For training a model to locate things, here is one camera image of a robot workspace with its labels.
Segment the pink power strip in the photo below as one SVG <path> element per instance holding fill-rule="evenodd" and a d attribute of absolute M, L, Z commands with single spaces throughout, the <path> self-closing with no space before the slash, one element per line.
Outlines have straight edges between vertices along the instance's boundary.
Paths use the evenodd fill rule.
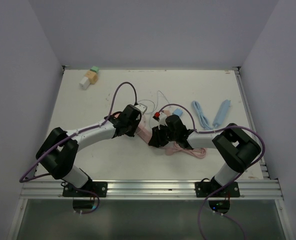
<path fill-rule="evenodd" d="M 135 133 L 146 143 L 148 144 L 152 138 L 152 133 L 146 129 L 144 125 L 139 125 Z"/>

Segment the blue power strip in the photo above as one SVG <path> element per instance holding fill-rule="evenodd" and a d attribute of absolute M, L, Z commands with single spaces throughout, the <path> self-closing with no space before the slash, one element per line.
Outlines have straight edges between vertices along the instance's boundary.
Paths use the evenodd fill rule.
<path fill-rule="evenodd" d="M 229 111 L 230 104 L 231 104 L 231 101 L 228 100 L 228 99 L 224 100 L 221 103 L 221 105 L 220 105 L 220 107 L 219 107 L 219 109 L 217 111 L 217 114 L 216 114 L 216 116 L 215 116 L 215 118 L 214 118 L 214 120 L 212 122 L 212 126 L 214 128 L 218 128 L 223 124 L 223 122 L 224 122 L 224 120 L 226 118 L 226 115 L 227 115 L 227 113 Z"/>

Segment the tan plug cube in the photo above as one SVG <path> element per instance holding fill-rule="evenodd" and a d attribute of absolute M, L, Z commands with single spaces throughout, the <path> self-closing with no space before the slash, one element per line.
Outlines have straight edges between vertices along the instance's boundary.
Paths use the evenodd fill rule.
<path fill-rule="evenodd" d="M 94 85 L 97 82 L 98 78 L 99 78 L 97 72 L 92 71 L 92 70 L 88 70 L 84 76 L 89 79 L 89 82 L 92 85 Z"/>

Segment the white plug cube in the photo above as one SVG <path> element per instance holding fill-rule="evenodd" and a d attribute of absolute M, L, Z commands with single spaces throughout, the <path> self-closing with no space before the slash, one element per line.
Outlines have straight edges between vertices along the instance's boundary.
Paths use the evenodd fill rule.
<path fill-rule="evenodd" d="M 90 85 L 90 81 L 87 77 L 83 77 L 79 82 L 79 85 L 83 90 L 86 90 Z"/>

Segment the green plug cube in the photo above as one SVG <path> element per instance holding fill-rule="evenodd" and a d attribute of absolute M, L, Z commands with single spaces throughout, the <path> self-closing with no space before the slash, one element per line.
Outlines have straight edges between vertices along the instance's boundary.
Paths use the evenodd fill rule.
<path fill-rule="evenodd" d="M 90 68 L 90 71 L 98 73 L 99 72 L 99 67 L 93 66 L 93 67 Z"/>

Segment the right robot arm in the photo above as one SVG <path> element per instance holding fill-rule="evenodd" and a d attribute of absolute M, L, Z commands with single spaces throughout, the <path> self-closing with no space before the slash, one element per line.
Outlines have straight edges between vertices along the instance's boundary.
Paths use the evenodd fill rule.
<path fill-rule="evenodd" d="M 264 146 L 259 145 L 246 132 L 246 127 L 234 123 L 225 128 L 198 132 L 188 129 L 179 116 L 162 117 L 155 113 L 153 118 L 158 126 L 152 128 L 152 136 L 148 145 L 162 148 L 170 142 L 176 143 L 183 150 L 216 149 L 224 160 L 224 165 L 210 180 L 209 188 L 215 196 L 223 196 L 233 183 L 253 161 L 264 152 Z"/>

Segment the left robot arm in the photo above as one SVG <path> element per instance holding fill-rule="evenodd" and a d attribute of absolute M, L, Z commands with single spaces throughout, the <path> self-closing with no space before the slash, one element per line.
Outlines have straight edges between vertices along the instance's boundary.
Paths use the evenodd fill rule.
<path fill-rule="evenodd" d="M 135 131 L 147 107 L 143 104 L 129 104 L 116 114 L 76 130 L 53 129 L 36 154 L 36 159 L 56 180 L 64 180 L 74 186 L 80 196 L 87 196 L 92 190 L 92 179 L 76 167 L 76 155 L 84 148 L 103 140 L 126 135 L 134 137 Z"/>

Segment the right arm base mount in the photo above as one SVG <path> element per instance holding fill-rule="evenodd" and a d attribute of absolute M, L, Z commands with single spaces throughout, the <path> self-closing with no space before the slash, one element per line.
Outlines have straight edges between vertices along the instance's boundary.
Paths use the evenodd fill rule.
<path fill-rule="evenodd" d="M 209 180 L 208 178 L 204 178 L 194 183 L 194 190 L 197 198 L 206 198 L 212 192 L 215 192 L 215 194 L 212 195 L 213 198 L 239 198 L 241 196 L 239 185 L 235 181 L 225 188 L 218 190 L 221 187 L 222 186 L 214 179 Z"/>

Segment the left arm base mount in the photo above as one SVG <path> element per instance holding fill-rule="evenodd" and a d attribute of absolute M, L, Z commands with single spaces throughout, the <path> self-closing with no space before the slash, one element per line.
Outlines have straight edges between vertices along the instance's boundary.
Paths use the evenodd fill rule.
<path fill-rule="evenodd" d="M 76 188 L 66 181 L 61 182 L 60 185 L 63 187 L 63 197 L 86 198 L 93 197 L 93 193 L 95 193 L 98 197 L 105 198 L 108 191 L 108 183 L 106 181 L 89 180 L 81 188 Z"/>

